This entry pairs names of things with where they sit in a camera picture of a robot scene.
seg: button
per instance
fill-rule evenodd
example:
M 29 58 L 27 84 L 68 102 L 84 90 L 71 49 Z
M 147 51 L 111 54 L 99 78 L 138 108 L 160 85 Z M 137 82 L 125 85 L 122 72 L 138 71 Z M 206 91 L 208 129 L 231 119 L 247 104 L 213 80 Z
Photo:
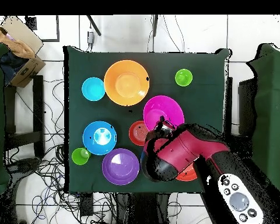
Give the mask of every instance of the button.
M 236 211 L 244 211 L 249 206 L 249 199 L 246 195 L 236 192 L 230 196 L 229 203 L 231 204 L 232 208 Z
M 230 194 L 230 190 L 228 188 L 224 189 L 224 194 L 228 196 Z
M 257 216 L 257 212 L 255 209 L 248 209 L 248 215 L 250 217 L 256 217 Z
M 241 222 L 247 222 L 247 220 L 248 220 L 248 216 L 246 216 L 245 214 L 240 214 L 240 221 Z
M 225 186 L 228 186 L 228 185 L 229 185 L 229 180 L 228 180 L 228 179 L 224 179 L 224 180 L 223 180 L 223 184 L 224 184 Z
M 231 185 L 231 188 L 234 190 L 234 191 L 237 191 L 239 189 L 239 186 L 237 184 L 232 184 Z

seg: blue bowl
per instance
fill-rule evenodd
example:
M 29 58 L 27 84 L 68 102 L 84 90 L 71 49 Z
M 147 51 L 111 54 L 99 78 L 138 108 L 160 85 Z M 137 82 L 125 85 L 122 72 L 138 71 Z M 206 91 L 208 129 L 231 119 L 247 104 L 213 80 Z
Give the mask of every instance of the blue bowl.
M 83 133 L 84 147 L 94 155 L 109 153 L 115 147 L 116 140 L 114 127 L 104 121 L 92 122 Z
M 92 102 L 100 100 L 105 94 L 104 82 L 100 78 L 88 78 L 83 82 L 82 93 Z

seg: magenta bowl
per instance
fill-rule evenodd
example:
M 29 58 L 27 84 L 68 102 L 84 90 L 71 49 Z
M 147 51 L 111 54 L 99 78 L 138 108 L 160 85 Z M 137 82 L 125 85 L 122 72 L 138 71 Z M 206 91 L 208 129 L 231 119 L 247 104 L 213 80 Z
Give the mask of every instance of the magenta bowl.
M 154 129 L 160 116 L 164 116 L 165 120 L 176 126 L 184 123 L 184 114 L 180 105 L 165 95 L 155 96 L 145 104 L 143 119 L 149 131 Z

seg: bowl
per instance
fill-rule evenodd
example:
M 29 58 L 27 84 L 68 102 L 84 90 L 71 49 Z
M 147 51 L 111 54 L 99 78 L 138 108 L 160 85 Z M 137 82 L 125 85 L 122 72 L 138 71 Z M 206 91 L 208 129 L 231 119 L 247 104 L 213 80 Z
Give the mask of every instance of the bowl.
M 184 123 L 184 114 L 181 107 L 168 96 L 155 96 L 145 104 L 143 119 L 149 131 L 155 128 L 156 123 L 160 121 L 160 116 L 164 116 L 165 120 L 175 126 Z
M 121 106 L 132 106 L 139 103 L 148 92 L 148 73 L 135 61 L 118 61 L 107 70 L 104 87 L 113 102 Z
M 104 177 L 111 183 L 124 186 L 134 181 L 139 173 L 138 158 L 128 149 L 114 149 L 101 164 Z
M 72 161 L 77 165 L 84 165 L 90 158 L 90 152 L 85 148 L 78 148 L 72 152 Z
M 147 133 L 148 129 L 145 126 L 144 121 L 137 121 L 131 125 L 128 131 L 128 136 L 133 144 L 144 146 Z
M 82 93 L 90 101 L 97 101 L 105 94 L 104 82 L 99 78 L 88 78 L 83 82 Z
M 83 133 L 83 144 L 94 155 L 105 155 L 116 145 L 117 135 L 112 125 L 104 121 L 89 124 Z
M 188 86 L 192 82 L 192 79 L 193 75 L 188 69 L 180 69 L 176 72 L 175 81 L 182 87 Z
M 196 172 L 193 168 L 193 162 L 187 166 L 175 179 L 180 181 L 192 181 L 197 179 Z

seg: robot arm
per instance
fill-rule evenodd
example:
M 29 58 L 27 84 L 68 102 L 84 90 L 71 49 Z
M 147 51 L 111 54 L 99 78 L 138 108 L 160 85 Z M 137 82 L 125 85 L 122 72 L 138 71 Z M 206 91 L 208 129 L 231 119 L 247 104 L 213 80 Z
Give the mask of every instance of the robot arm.
M 220 212 L 225 211 L 231 223 L 275 223 L 279 209 L 267 191 L 267 180 L 257 180 L 215 134 L 197 124 L 182 124 L 170 132 L 162 132 L 158 126 L 154 135 L 148 135 L 141 156 L 142 170 L 149 179 L 175 179 L 200 158 L 194 169 L 204 185 L 206 207 L 211 205 L 215 222 L 220 222 Z

